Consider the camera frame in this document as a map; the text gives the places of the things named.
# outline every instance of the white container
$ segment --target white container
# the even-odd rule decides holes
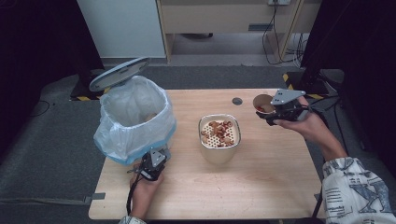
[[[228,138],[226,141],[231,140],[229,142],[230,146],[226,146],[224,142],[221,142],[220,138],[213,134],[214,128],[209,125],[212,121],[222,123],[223,126],[225,126],[224,121],[231,123],[231,125],[228,125],[231,127],[225,128],[223,137],[223,140],[226,138]],[[201,118],[198,124],[198,134],[202,145],[202,155],[207,161],[214,164],[223,164],[230,161],[235,154],[236,147],[241,141],[238,122],[233,116],[226,114],[208,115]]]

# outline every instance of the white cabinet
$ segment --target white cabinet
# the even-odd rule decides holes
[[[78,0],[102,59],[165,58],[155,0]]]

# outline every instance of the plastic bag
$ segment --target plastic bag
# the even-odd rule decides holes
[[[100,125],[93,139],[113,161],[128,165],[151,148],[170,145],[177,121],[166,91],[153,81],[134,76],[110,89],[100,104]]]

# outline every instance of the person's hand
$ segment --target person's hand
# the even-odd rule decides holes
[[[303,96],[298,98],[301,105],[309,105]],[[323,138],[331,134],[323,120],[315,113],[307,113],[304,120],[288,121],[283,119],[274,120],[274,123],[290,130],[294,130],[306,140],[319,144]]]
[[[131,178],[130,186],[134,183],[135,176]],[[146,214],[151,205],[152,199],[154,198],[155,192],[163,182],[163,173],[160,174],[158,180],[148,181],[143,178],[137,183],[134,189],[134,195],[132,196],[132,210],[130,217],[137,217],[142,220],[146,218]]]
[[[308,105],[303,96],[299,97],[298,101],[301,105]],[[315,113],[307,113],[301,121],[277,119],[274,120],[274,123],[283,128],[294,130],[306,140],[318,144],[326,161],[347,156],[340,142]]]

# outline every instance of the sleeve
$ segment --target sleeve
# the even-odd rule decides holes
[[[146,224],[146,222],[137,217],[126,216],[120,220],[119,224]]]
[[[327,223],[396,223],[384,181],[346,157],[323,165],[323,201]]]

